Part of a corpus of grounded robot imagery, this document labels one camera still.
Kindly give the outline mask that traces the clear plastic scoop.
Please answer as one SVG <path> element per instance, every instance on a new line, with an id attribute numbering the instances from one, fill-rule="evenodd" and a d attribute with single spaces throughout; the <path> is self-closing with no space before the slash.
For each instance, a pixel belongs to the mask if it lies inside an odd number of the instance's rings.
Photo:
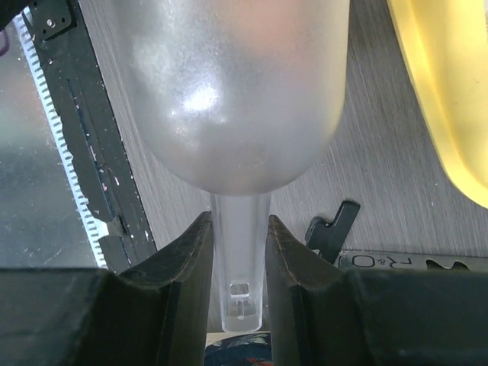
<path id="1" fill-rule="evenodd" d="M 339 123 L 347 1 L 115 1 L 139 132 L 210 193 L 220 318 L 262 326 L 273 191 L 323 155 Z"/>

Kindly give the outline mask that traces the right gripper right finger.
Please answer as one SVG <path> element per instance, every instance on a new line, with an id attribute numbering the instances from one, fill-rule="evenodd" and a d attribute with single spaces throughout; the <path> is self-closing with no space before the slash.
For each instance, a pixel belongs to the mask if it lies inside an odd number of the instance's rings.
<path id="1" fill-rule="evenodd" d="M 487 276 L 342 271 L 268 221 L 266 277 L 276 365 L 485 365 Z"/>

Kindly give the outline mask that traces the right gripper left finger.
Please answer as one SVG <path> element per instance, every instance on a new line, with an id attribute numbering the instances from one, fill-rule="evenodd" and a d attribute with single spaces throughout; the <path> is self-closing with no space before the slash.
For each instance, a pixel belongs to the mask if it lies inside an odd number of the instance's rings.
<path id="1" fill-rule="evenodd" d="M 121 274 L 1 272 L 3 365 L 201 365 L 213 267 L 208 212 Z"/>

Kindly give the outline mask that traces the black bag clip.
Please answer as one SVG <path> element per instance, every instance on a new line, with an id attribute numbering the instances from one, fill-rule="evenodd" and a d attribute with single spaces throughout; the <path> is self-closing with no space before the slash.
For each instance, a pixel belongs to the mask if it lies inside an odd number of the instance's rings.
<path id="1" fill-rule="evenodd" d="M 334 264 L 360 208 L 354 201 L 343 201 L 331 222 L 314 217 L 305 234 L 306 247 L 317 250 L 322 259 Z"/>

